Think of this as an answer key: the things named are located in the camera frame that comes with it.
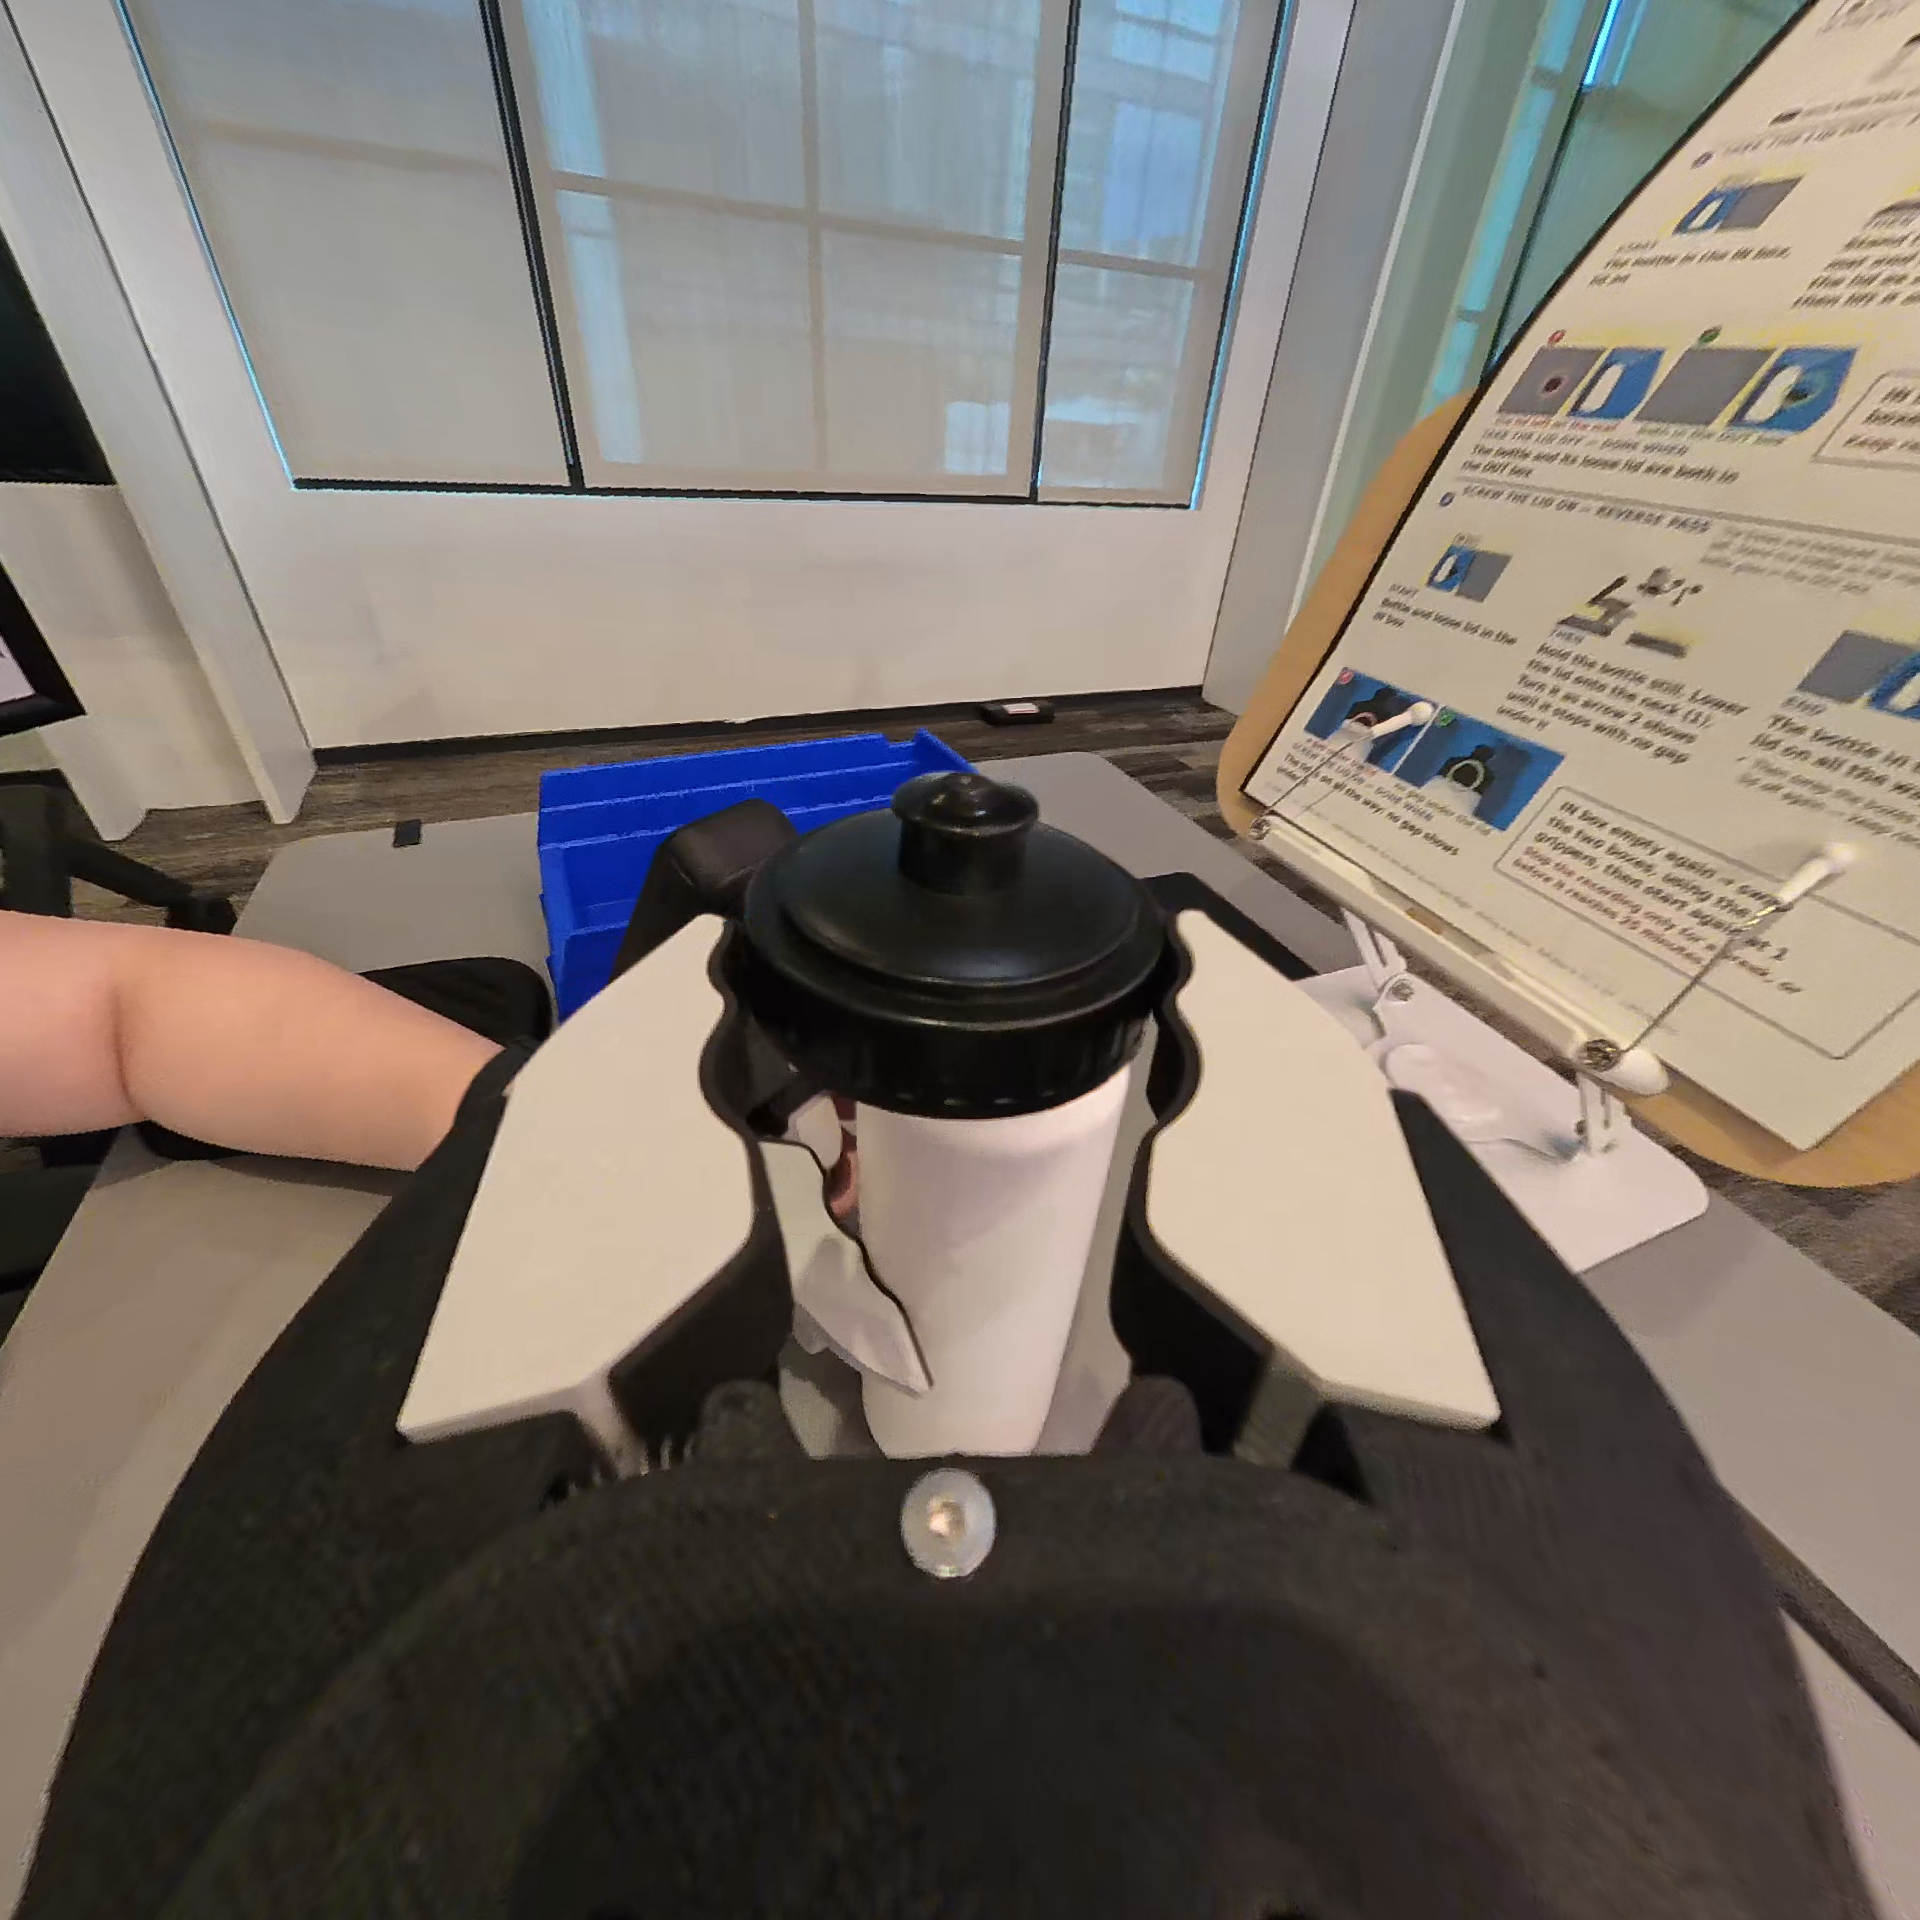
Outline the black bottle lid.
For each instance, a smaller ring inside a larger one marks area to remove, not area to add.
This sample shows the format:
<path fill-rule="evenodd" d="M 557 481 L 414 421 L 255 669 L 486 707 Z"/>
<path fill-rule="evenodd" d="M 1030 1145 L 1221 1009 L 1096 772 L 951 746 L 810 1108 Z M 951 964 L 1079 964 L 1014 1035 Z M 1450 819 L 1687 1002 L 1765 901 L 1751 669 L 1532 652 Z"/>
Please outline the black bottle lid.
<path fill-rule="evenodd" d="M 817 1094 L 1022 1119 L 1132 1065 L 1161 969 L 1143 882 L 1030 788 L 947 772 L 756 868 L 738 1002 Z"/>

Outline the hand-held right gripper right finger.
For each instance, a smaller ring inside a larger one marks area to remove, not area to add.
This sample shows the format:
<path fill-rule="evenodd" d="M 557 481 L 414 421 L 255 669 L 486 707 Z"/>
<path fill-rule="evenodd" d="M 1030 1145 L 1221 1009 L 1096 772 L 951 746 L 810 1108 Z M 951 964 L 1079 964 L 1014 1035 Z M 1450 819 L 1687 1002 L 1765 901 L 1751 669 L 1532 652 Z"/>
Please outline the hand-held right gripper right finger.
<path fill-rule="evenodd" d="M 1204 1453 L 1244 1447 L 1276 1370 L 1337 1411 L 1500 1427 L 1392 1081 L 1209 908 L 1171 912 L 1119 1346 L 1189 1396 Z"/>

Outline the blue plastic bin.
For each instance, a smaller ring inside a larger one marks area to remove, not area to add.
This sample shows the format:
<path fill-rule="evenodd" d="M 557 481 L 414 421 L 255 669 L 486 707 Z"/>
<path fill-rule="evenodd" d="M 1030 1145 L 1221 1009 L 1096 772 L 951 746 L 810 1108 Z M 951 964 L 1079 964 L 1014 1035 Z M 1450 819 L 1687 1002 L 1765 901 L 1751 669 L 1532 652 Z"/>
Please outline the blue plastic bin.
<path fill-rule="evenodd" d="M 731 800 L 774 800 L 810 831 L 889 807 L 898 784 L 947 772 L 970 772 L 970 755 L 932 733 L 553 772 L 536 800 L 536 873 L 557 1012 L 568 1021 L 606 989 L 634 901 L 674 830 Z"/>

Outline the framed glass window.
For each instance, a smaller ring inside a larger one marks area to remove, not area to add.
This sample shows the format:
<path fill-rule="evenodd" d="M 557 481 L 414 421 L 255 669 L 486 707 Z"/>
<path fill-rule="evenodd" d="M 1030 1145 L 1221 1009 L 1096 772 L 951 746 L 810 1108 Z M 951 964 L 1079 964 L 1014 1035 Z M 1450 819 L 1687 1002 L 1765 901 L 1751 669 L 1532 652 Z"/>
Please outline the framed glass window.
<path fill-rule="evenodd" d="M 123 8 L 289 483 L 1189 504 L 1290 8 Z"/>

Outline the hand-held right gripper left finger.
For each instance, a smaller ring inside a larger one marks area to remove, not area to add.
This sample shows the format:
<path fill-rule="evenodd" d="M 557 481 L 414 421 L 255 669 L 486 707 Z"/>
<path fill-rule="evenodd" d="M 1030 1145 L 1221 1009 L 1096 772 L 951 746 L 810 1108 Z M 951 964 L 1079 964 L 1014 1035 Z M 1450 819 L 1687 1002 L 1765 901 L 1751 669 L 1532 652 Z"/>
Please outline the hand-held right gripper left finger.
<path fill-rule="evenodd" d="M 394 1427 L 568 1416 L 599 1458 L 688 1458 L 723 1381 L 774 1380 L 791 1252 L 712 1039 L 723 916 L 695 916 L 504 1094 Z"/>

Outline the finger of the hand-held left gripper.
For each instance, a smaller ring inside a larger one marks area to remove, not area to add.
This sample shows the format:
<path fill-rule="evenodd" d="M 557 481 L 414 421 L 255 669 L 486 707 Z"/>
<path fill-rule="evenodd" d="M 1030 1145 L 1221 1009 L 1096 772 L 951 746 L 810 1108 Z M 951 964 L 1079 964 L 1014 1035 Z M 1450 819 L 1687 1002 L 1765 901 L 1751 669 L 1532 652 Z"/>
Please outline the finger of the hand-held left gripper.
<path fill-rule="evenodd" d="M 847 1356 L 903 1396 L 932 1387 L 922 1346 L 903 1305 L 871 1280 L 865 1250 L 834 1220 L 810 1220 L 791 1242 L 794 1337 Z"/>

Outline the white stand base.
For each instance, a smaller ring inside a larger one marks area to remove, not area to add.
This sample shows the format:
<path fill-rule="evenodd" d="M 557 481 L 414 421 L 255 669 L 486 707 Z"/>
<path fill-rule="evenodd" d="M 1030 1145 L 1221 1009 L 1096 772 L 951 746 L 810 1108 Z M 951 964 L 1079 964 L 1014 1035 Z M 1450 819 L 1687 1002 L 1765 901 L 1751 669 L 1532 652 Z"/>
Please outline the white stand base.
<path fill-rule="evenodd" d="M 1309 978 L 1309 996 L 1355 1035 L 1398 1094 L 1431 1101 L 1570 1274 L 1705 1213 L 1705 1185 L 1638 1129 L 1607 1085 L 1532 1058 L 1423 984 L 1355 912 L 1343 912 L 1343 932 L 1355 964 Z"/>

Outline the white plastic bottle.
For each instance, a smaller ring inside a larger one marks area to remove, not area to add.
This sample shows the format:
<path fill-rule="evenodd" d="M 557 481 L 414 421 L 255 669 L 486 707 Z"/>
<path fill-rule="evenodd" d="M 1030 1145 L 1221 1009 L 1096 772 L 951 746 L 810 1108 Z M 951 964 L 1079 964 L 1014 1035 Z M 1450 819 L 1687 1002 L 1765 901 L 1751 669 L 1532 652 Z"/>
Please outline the white plastic bottle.
<path fill-rule="evenodd" d="M 857 1250 L 922 1387 L 865 1380 L 879 1453 L 1035 1453 L 1079 1315 L 1132 1065 L 1022 1119 L 851 1115 Z"/>

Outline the large black wall panel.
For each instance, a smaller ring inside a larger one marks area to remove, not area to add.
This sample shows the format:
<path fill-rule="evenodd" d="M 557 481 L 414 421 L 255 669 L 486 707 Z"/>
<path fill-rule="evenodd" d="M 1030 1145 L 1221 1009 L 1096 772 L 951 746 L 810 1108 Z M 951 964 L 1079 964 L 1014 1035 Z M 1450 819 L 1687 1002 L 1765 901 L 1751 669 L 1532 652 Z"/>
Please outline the large black wall panel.
<path fill-rule="evenodd" d="M 0 241 L 0 481 L 7 483 L 116 483 L 7 241 Z"/>

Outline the person's left forearm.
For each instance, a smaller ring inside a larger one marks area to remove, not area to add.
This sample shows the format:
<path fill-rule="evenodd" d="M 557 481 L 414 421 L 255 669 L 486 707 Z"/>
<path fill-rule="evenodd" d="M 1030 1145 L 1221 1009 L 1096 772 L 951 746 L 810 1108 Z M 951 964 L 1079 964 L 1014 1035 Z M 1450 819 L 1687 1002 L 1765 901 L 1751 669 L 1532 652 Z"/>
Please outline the person's left forearm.
<path fill-rule="evenodd" d="M 495 1039 L 323 957 L 0 912 L 0 1129 L 419 1170 Z"/>

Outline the printed instruction sheet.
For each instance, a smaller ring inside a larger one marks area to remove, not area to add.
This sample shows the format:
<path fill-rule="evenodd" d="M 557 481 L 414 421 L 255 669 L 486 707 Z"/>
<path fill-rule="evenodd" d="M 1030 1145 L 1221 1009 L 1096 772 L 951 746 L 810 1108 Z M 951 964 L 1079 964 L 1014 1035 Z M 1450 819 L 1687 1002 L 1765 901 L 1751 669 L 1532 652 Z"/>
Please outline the printed instruction sheet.
<path fill-rule="evenodd" d="M 1812 1150 L 1914 1065 L 1914 8 L 1806 8 L 1500 356 L 1249 777 Z"/>

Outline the black framed poster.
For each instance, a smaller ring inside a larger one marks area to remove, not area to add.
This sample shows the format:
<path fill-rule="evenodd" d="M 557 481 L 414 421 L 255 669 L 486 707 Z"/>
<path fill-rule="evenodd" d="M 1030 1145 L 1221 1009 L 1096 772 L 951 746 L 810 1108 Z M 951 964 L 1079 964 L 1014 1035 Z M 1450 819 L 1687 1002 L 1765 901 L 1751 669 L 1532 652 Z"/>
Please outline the black framed poster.
<path fill-rule="evenodd" d="M 42 617 L 0 568 L 0 740 L 26 740 L 43 721 L 82 720 L 78 687 L 64 679 Z"/>

